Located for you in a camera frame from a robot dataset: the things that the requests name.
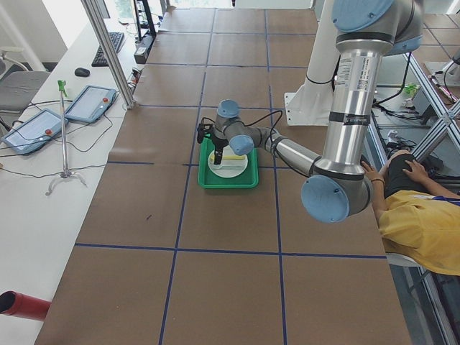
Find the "desk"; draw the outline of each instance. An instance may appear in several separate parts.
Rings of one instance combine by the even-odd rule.
[[[124,28],[112,23],[108,23],[108,27],[109,30],[124,31]],[[125,37],[126,42],[118,56],[128,77],[136,63],[133,57],[134,39],[127,34]],[[37,103],[59,99],[59,79],[67,81],[69,99],[74,99],[87,84],[116,88],[109,68],[91,67],[97,47],[93,29],[87,25],[33,101]],[[73,71],[77,67],[89,68],[91,76],[74,76]],[[59,113],[58,105],[43,106],[45,107]],[[21,120],[28,119],[37,112],[37,109],[30,108],[24,112]],[[106,113],[114,126],[89,153],[80,153],[69,147],[70,167],[105,164],[124,113],[123,100],[118,97]],[[68,132],[79,126],[69,124]],[[101,118],[95,124],[68,135],[68,140],[86,149],[108,126],[107,119]],[[61,151],[60,143],[50,142],[28,157],[0,158],[0,162],[9,170],[43,175],[62,171]],[[2,149],[1,154],[10,155],[14,152]],[[88,184],[87,188],[74,180],[60,184],[50,197],[45,196],[45,191],[52,178],[38,180],[0,171],[2,292],[16,290],[45,300],[52,299],[103,170],[95,168],[81,171]],[[0,344],[33,344],[42,326],[40,322],[21,318],[0,318]]]
[[[176,9],[162,30],[36,345],[411,344],[371,208],[318,223],[262,153],[256,188],[197,184],[200,118],[282,107],[314,13]],[[323,149],[324,127],[278,129]]]

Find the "green clamp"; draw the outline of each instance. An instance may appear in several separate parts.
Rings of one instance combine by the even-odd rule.
[[[57,84],[59,85],[59,91],[62,91],[64,93],[64,96],[67,97],[67,93],[65,92],[65,88],[64,88],[66,84],[65,80],[58,80]]]
[[[417,91],[419,88],[420,88],[420,85],[409,83],[404,87],[404,92],[413,99],[415,95],[417,94]]]

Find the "black shorts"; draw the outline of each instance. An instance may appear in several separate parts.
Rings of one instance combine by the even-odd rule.
[[[416,192],[428,193],[420,183],[412,181],[403,169],[410,171],[410,166],[405,161],[413,161],[415,157],[411,154],[403,154],[395,157],[388,167],[387,184],[385,186],[385,198],[399,192],[400,190],[414,190]]]

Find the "label sticker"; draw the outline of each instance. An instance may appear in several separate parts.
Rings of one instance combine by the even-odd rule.
[[[344,126],[369,126],[370,116],[348,114],[344,119]]]
[[[350,57],[340,59],[339,69],[337,70],[336,86],[349,87],[352,64],[353,60]]]
[[[356,56],[353,75],[350,77],[350,91],[369,92],[374,83],[379,60],[376,57]]]

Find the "white table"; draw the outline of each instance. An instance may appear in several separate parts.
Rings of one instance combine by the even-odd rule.
[[[124,28],[117,27],[115,23],[110,22],[107,26],[109,31],[124,32]],[[133,56],[134,38],[125,33],[125,40],[118,57],[128,78],[132,68],[139,66]],[[71,100],[88,84],[116,88],[108,67],[91,67],[97,47],[96,36],[88,24],[33,102],[59,99],[58,80],[61,79],[67,82],[66,90]],[[73,71],[77,67],[89,69],[90,77],[76,77]],[[59,104],[40,107],[60,112]],[[106,163],[125,111],[123,99],[119,96],[106,112],[114,125],[94,148],[87,153],[68,148],[70,168]],[[24,121],[37,112],[38,109],[30,108],[20,119]],[[101,117],[95,124],[69,134],[68,141],[85,150],[109,124]],[[69,132],[79,126],[69,124],[67,130]],[[0,155],[12,154],[11,149],[0,149]],[[20,173],[56,173],[63,169],[62,147],[59,142],[50,142],[30,156],[4,157],[0,158],[0,162],[5,169]],[[57,185],[50,196],[45,196],[45,191],[53,177],[28,178],[0,170],[0,293],[13,290],[52,300],[103,170],[102,167],[81,170],[88,187],[77,179],[69,179],[69,182]],[[38,321],[0,316],[0,344],[33,344],[41,326]]]

